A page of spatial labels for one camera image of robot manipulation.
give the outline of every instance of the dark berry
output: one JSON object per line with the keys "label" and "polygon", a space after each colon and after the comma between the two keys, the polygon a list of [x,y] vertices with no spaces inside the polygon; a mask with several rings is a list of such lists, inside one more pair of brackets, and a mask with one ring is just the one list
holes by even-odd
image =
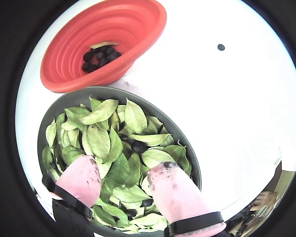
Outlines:
{"label": "dark berry", "polygon": [[87,72],[90,66],[91,66],[91,63],[89,63],[89,62],[85,62],[85,63],[82,65],[82,70],[83,70],[84,72]]}
{"label": "dark berry", "polygon": [[134,210],[134,209],[127,210],[127,211],[126,211],[126,215],[127,215],[128,217],[134,217],[134,216],[137,215],[137,211]]}
{"label": "dark berry", "polygon": [[132,148],[133,152],[141,154],[147,150],[148,146],[144,142],[135,140],[132,143],[131,148]]}
{"label": "dark berry", "polygon": [[99,52],[97,54],[97,59],[100,61],[102,58],[104,58],[104,52]]}
{"label": "dark berry", "polygon": [[91,58],[92,58],[92,53],[91,53],[91,52],[86,52],[86,53],[84,54],[84,56],[83,56],[83,60],[84,60],[85,62],[89,62],[89,61],[91,60]]}
{"label": "dark berry", "polygon": [[147,199],[143,201],[142,206],[147,207],[147,206],[151,206],[153,204],[153,200],[152,199]]}
{"label": "dark berry", "polygon": [[99,67],[96,64],[91,64],[90,67],[89,67],[88,72],[91,73],[91,72],[97,70],[98,68]]}
{"label": "dark berry", "polygon": [[98,67],[101,68],[108,63],[109,63],[109,61],[106,58],[102,58],[98,63]]}
{"label": "dark berry", "polygon": [[107,59],[111,62],[115,60],[116,58],[120,57],[122,54],[118,51],[113,51],[109,56],[107,56]]}
{"label": "dark berry", "polygon": [[110,47],[108,47],[106,50],[105,50],[105,53],[107,54],[107,55],[110,55],[111,53],[113,53],[115,51],[115,49],[112,47],[112,46],[110,46]]}

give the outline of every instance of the leaf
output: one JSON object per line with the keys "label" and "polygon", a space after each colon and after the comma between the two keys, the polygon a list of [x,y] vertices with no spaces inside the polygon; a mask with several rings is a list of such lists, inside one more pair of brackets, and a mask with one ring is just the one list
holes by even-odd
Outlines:
{"label": "leaf", "polygon": [[104,120],[102,122],[97,122],[96,125],[99,128],[101,128],[101,129],[103,129],[105,131],[109,131],[109,129],[110,129],[110,127],[109,127],[109,120],[108,119],[107,120]]}
{"label": "leaf", "polygon": [[90,48],[96,49],[96,48],[100,48],[100,47],[106,46],[106,45],[118,45],[118,43],[111,42],[111,41],[105,41],[102,43],[94,44],[94,45],[90,46]]}
{"label": "leaf", "polygon": [[175,162],[174,159],[166,152],[152,149],[142,153],[142,159],[148,168],[154,168],[164,161]]}
{"label": "leaf", "polygon": [[65,113],[62,113],[58,115],[56,118],[57,144],[61,143],[60,131],[61,131],[61,124],[64,122],[65,122]]}
{"label": "leaf", "polygon": [[133,154],[133,151],[132,151],[132,148],[131,148],[131,145],[125,141],[122,141],[122,144],[123,144],[123,154],[126,156],[126,158],[130,158],[131,155]]}
{"label": "leaf", "polygon": [[142,131],[147,128],[147,119],[143,110],[128,99],[124,114],[126,125],[135,133],[142,133]]}
{"label": "leaf", "polygon": [[109,118],[109,127],[115,130],[115,132],[118,133],[119,131],[119,118],[117,115],[117,112],[114,111],[114,113],[112,114],[112,116]]}
{"label": "leaf", "polygon": [[151,199],[141,188],[139,188],[137,185],[127,189],[118,187],[113,190],[113,195],[123,202],[138,202],[143,201],[147,199]]}
{"label": "leaf", "polygon": [[87,155],[93,156],[92,148],[91,148],[91,146],[88,142],[88,138],[87,138],[87,131],[88,131],[88,127],[85,126],[85,128],[82,131],[82,146],[83,146],[83,149]]}
{"label": "leaf", "polygon": [[116,159],[122,154],[123,151],[123,144],[122,141],[120,139],[120,137],[118,136],[118,134],[116,133],[116,131],[113,129],[113,127],[111,127],[110,129],[110,141],[111,141],[111,149],[109,154],[107,155],[106,158],[103,158],[103,162],[114,162],[116,161]]}
{"label": "leaf", "polygon": [[148,176],[146,176],[144,179],[143,179],[143,182],[142,182],[142,190],[144,190],[144,192],[151,196],[152,197],[152,192],[151,192],[151,189],[150,189],[150,185],[149,185],[149,182],[148,182]]}
{"label": "leaf", "polygon": [[167,228],[167,220],[163,218],[158,223],[152,225],[151,228],[164,231],[164,229]]}
{"label": "leaf", "polygon": [[108,203],[111,195],[112,195],[112,192],[109,190],[106,182],[102,182],[101,183],[101,191],[100,191],[100,199],[104,203]]}
{"label": "leaf", "polygon": [[140,159],[137,153],[133,153],[128,160],[130,173],[126,182],[126,187],[131,188],[136,185],[140,179]]}
{"label": "leaf", "polygon": [[108,174],[108,171],[110,170],[110,167],[112,163],[97,163],[98,168],[99,168],[99,173],[100,173],[100,178],[104,179],[106,175]]}
{"label": "leaf", "polygon": [[128,136],[129,139],[145,142],[147,146],[155,147],[160,145],[170,134],[135,135]]}
{"label": "leaf", "polygon": [[96,125],[90,125],[87,130],[87,139],[93,154],[104,159],[110,152],[111,142],[107,131]]}
{"label": "leaf", "polygon": [[112,205],[107,205],[107,206],[102,206],[103,210],[106,211],[107,213],[111,214],[112,216],[116,216],[118,219],[120,219],[124,223],[128,223],[128,217],[123,212],[121,209],[119,209],[116,206]]}
{"label": "leaf", "polygon": [[56,137],[56,123],[55,120],[46,129],[46,140],[49,147],[53,147]]}
{"label": "leaf", "polygon": [[95,111],[96,108],[102,103],[102,101],[93,99],[91,96],[89,96],[90,104],[91,104],[91,110]]}
{"label": "leaf", "polygon": [[138,207],[136,209],[137,215],[133,217],[133,219],[142,218],[144,216],[145,208],[144,207]]}
{"label": "leaf", "polygon": [[77,128],[74,122],[71,122],[70,119],[68,119],[66,122],[61,124],[61,128],[65,131],[71,131]]}
{"label": "leaf", "polygon": [[112,163],[112,166],[105,177],[108,188],[112,191],[114,188],[122,186],[128,180],[130,168],[127,158],[123,153]]}
{"label": "leaf", "polygon": [[118,100],[105,100],[103,101],[95,111],[92,111],[89,115],[80,118],[80,121],[85,125],[102,122],[111,117],[117,108]]}
{"label": "leaf", "polygon": [[57,171],[55,169],[56,165],[55,166],[53,165],[53,163],[54,163],[53,154],[52,154],[49,146],[46,146],[43,149],[42,161],[43,161],[43,164],[45,166],[47,173],[52,174],[54,176],[55,180],[58,180],[59,174],[57,173]]}
{"label": "leaf", "polygon": [[100,223],[104,222],[104,224],[110,226],[116,225],[114,218],[110,214],[105,212],[100,206],[93,206],[93,216]]}
{"label": "leaf", "polygon": [[120,203],[122,203],[127,210],[136,210],[142,205],[143,201],[137,201],[137,202],[131,202],[131,203],[121,201]]}
{"label": "leaf", "polygon": [[154,225],[154,224],[158,223],[159,221],[161,221],[162,219],[164,219],[164,217],[162,215],[151,213],[151,214],[148,214],[147,216],[144,216],[142,218],[131,220],[129,223],[135,224],[135,225],[138,224],[138,225],[148,226],[148,225]]}
{"label": "leaf", "polygon": [[73,146],[67,146],[62,150],[64,162],[71,165],[77,158],[85,155],[84,150],[77,149]]}
{"label": "leaf", "polygon": [[117,111],[117,115],[119,117],[119,122],[120,123],[125,121],[125,114],[124,114],[125,108],[126,108],[126,105],[118,105],[117,106],[116,111]]}

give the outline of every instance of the red collapsible bowl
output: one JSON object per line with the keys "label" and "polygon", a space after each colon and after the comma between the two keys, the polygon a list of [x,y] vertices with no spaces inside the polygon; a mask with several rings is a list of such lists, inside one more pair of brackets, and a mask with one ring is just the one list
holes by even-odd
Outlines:
{"label": "red collapsible bowl", "polygon": [[[162,34],[167,20],[155,0],[105,0],[70,20],[48,46],[40,68],[43,85],[53,92],[71,92],[107,85],[121,78]],[[122,56],[89,74],[83,55],[104,41],[118,43]]]}

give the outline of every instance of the black dot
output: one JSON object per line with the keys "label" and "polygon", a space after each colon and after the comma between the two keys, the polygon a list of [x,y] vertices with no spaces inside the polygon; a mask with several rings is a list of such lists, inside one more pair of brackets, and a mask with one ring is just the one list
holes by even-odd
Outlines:
{"label": "black dot", "polygon": [[225,50],[225,46],[223,44],[221,44],[221,43],[217,46],[217,48],[220,51],[224,51]]}

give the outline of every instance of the white surface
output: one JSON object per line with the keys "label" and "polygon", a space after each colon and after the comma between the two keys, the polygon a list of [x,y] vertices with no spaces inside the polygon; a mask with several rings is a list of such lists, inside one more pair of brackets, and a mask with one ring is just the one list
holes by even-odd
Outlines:
{"label": "white surface", "polygon": [[[41,183],[37,134],[44,113],[61,94],[43,87],[40,64],[65,23],[96,2],[81,0],[53,23],[20,83],[19,155],[47,206],[51,197]],[[164,33],[110,86],[150,101],[180,127],[198,157],[202,192],[227,220],[263,190],[279,157],[283,170],[296,171],[296,70],[271,27],[239,0],[159,2],[168,13]],[[219,43],[225,51],[217,49]]]}

